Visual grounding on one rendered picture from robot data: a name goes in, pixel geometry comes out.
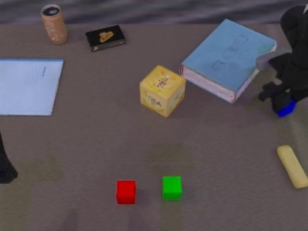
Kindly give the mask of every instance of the yellow cube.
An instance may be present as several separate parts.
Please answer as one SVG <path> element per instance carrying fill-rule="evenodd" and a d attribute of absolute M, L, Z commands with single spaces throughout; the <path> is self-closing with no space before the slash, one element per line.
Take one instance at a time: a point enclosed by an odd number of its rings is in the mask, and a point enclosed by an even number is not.
<path fill-rule="evenodd" d="M 183 77 L 157 66 L 140 83 L 141 104 L 168 117 L 184 99 L 185 84 Z"/>

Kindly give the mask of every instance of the red cube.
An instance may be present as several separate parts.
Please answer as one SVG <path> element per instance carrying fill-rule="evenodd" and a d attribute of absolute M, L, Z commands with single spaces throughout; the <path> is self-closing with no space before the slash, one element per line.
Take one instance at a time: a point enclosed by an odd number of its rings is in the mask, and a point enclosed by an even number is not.
<path fill-rule="evenodd" d="M 136 183 L 134 180 L 118 180 L 116 200 L 120 205 L 133 205 L 136 199 Z"/>

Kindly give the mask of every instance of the gray table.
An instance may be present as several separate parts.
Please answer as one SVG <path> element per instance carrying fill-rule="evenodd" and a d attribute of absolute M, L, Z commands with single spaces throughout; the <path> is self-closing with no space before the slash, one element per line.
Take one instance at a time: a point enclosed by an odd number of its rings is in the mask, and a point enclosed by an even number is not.
<path fill-rule="evenodd" d="M 278 119 L 257 94 L 260 73 L 231 106 L 188 83 L 170 118 L 140 105 L 139 82 L 180 62 L 215 28 L 122 26 L 127 45 L 90 52 L 84 32 L 50 45 L 42 26 L 0 26 L 2 57 L 64 58 L 50 117 L 0 117 L 20 177 L 0 185 L 1 231 L 306 231 L 308 191 L 292 187 L 276 155 L 289 144 L 308 167 L 307 102 Z M 251 25 L 287 45 L 276 25 Z M 161 177 L 181 175 L 183 200 L 164 202 Z M 119 206 L 116 181 L 137 182 Z"/>

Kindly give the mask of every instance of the blue book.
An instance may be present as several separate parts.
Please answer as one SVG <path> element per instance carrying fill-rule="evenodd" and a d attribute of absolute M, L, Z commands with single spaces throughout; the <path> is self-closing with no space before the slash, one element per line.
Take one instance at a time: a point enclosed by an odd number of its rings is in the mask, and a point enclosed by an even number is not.
<path fill-rule="evenodd" d="M 257 58 L 277 41 L 225 19 L 181 64 L 180 74 L 234 103 L 258 74 Z"/>

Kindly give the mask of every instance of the green cube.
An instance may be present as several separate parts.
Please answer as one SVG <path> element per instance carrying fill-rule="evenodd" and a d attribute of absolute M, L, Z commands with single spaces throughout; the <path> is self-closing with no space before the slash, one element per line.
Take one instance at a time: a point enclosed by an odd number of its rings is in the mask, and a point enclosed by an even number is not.
<path fill-rule="evenodd" d="M 181 177 L 163 177 L 163 199 L 165 201 L 179 201 L 181 197 Z"/>

